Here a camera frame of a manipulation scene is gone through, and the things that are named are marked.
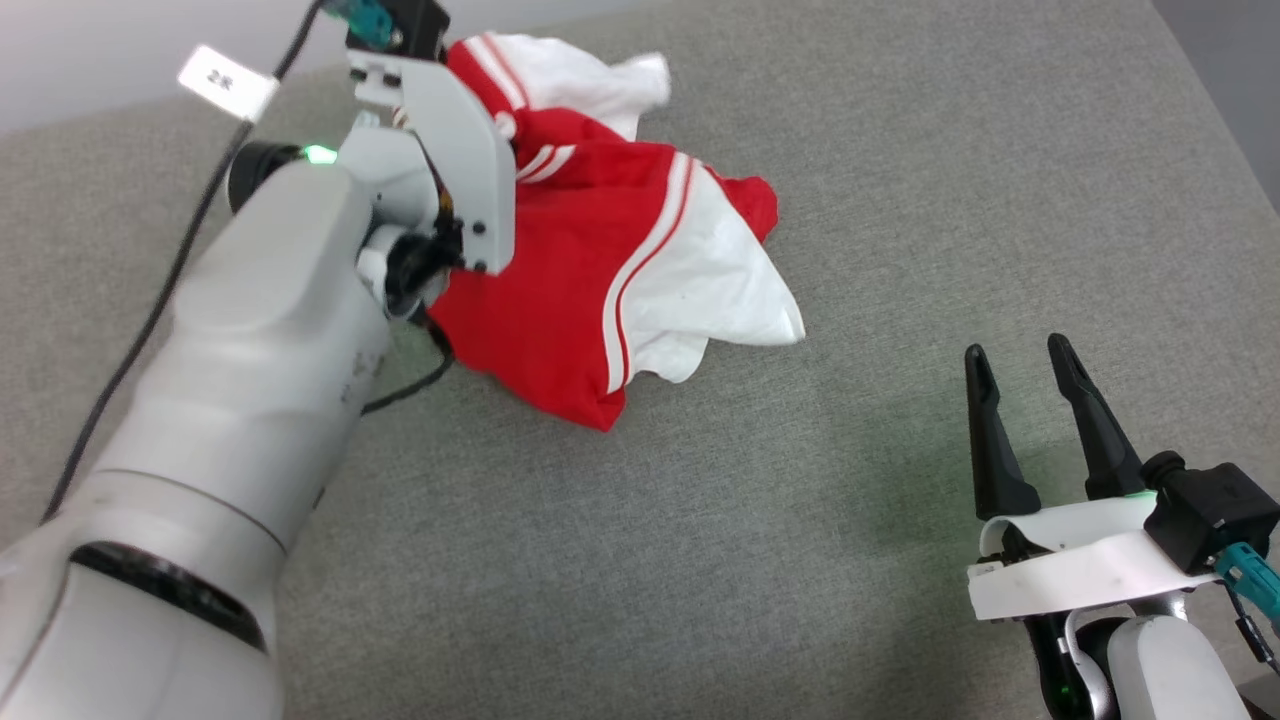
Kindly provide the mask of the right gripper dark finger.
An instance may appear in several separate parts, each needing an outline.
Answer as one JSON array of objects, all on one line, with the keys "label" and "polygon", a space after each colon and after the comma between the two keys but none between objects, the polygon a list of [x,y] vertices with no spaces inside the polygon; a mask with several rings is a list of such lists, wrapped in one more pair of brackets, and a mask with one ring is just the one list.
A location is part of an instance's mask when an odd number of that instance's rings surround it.
[{"label": "right gripper dark finger", "polygon": [[1025,516],[1042,509],[1016,460],[998,414],[1000,391],[986,351],[970,345],[964,354],[968,427],[975,516]]},{"label": "right gripper dark finger", "polygon": [[1069,338],[1050,334],[1047,350],[1059,392],[1070,404],[1076,424],[1088,470],[1088,500],[1144,493],[1142,461]]}]

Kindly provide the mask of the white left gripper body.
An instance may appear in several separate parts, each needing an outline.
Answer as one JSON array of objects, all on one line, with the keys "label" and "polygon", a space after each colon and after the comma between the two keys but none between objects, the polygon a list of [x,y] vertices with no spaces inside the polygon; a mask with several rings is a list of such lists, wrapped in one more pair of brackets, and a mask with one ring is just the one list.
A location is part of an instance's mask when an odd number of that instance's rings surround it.
[{"label": "white left gripper body", "polygon": [[357,100],[393,115],[352,129],[348,169],[389,195],[376,206],[396,224],[461,222],[465,265],[499,275],[515,256],[515,155],[490,113],[439,63],[357,50],[347,58]]}]

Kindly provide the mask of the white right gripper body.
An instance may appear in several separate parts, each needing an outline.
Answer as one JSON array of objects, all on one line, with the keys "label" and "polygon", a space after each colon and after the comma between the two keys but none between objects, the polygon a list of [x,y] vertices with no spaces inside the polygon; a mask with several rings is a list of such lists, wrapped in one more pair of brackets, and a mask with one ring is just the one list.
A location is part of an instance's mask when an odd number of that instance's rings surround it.
[{"label": "white right gripper body", "polygon": [[1188,575],[1146,533],[1153,493],[996,516],[980,532],[968,592],[983,621],[1096,609],[1212,583]]}]

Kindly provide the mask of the red white basketball jersey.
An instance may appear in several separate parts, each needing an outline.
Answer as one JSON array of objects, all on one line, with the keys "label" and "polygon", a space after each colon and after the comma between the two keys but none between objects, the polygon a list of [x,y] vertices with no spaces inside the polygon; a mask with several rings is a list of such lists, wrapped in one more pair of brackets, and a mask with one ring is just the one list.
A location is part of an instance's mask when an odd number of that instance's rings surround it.
[{"label": "red white basketball jersey", "polygon": [[534,407],[611,429],[640,373],[686,380],[707,345],[805,337],[764,242],[778,199],[637,138],[671,96],[664,56],[609,65],[558,38],[475,35],[447,67],[515,150],[515,255],[453,274],[430,310],[467,368]]}]

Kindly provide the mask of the grey fabric sofa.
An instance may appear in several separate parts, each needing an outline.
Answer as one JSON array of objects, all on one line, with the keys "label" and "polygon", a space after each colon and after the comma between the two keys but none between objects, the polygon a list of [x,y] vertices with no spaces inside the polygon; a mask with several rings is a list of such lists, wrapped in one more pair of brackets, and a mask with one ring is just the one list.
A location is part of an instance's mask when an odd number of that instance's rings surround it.
[{"label": "grey fabric sofa", "polygon": [[1061,331],[1143,454],[1280,496],[1280,217],[1152,0],[672,0],[645,124],[780,192],[808,338],[640,380],[608,434],[449,372],[365,420],[280,591],[301,717],[1042,715],[973,618],[961,352],[1047,502]]}]

